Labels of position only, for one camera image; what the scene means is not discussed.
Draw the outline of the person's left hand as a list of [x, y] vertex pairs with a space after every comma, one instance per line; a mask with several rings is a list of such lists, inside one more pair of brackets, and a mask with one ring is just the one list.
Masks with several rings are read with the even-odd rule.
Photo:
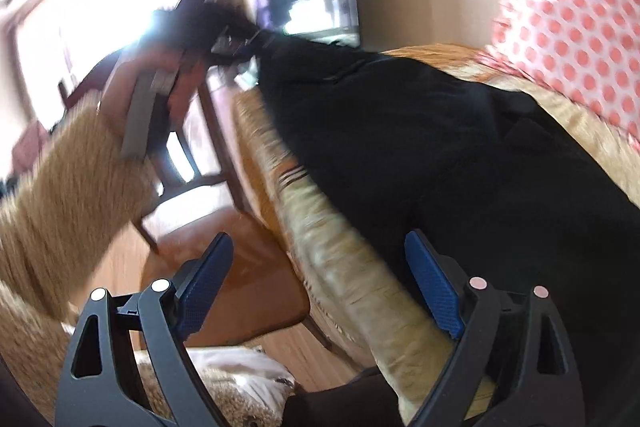
[[130, 46], [124, 49], [102, 93], [99, 113], [107, 127], [122, 142], [126, 134], [131, 101], [137, 93], [157, 89], [171, 79], [166, 107], [171, 124], [180, 128], [189, 112], [191, 100], [206, 79], [208, 66], [199, 56], [183, 53], [161, 44]]

